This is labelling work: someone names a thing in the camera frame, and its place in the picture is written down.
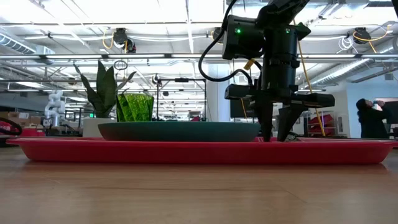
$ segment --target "white pot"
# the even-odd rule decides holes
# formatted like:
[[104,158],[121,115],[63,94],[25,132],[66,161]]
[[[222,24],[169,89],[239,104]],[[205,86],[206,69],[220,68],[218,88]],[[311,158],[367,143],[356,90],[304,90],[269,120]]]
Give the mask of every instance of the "white pot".
[[102,138],[102,135],[98,129],[98,125],[115,122],[115,119],[110,118],[86,118],[83,120],[83,137]]

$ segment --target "wooden table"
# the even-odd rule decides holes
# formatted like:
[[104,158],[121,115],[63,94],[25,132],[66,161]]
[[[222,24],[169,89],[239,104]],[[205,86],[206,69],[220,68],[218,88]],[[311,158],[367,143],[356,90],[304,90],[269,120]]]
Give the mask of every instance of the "wooden table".
[[396,152],[374,166],[171,166],[0,148],[0,223],[396,224],[397,171]]

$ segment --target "person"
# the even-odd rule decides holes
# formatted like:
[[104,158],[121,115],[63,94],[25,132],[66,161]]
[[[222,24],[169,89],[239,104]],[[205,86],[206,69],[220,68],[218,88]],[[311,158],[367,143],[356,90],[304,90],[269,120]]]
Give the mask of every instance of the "person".
[[376,101],[382,111],[373,108],[373,102],[360,99],[356,102],[359,122],[361,123],[361,138],[389,138],[383,119],[390,117],[389,110],[383,101]]

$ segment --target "red tray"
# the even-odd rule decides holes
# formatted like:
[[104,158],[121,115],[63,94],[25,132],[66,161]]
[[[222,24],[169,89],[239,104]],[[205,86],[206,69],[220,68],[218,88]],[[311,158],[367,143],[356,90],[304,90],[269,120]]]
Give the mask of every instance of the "red tray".
[[149,164],[377,164],[396,141],[134,142],[93,138],[10,139],[35,161]]

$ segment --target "teal bowl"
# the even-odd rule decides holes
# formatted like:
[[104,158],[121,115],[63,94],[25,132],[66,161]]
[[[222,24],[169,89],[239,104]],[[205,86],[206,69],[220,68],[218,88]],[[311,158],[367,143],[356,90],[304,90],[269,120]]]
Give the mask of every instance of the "teal bowl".
[[250,142],[259,124],[229,122],[119,122],[98,125],[109,141]]

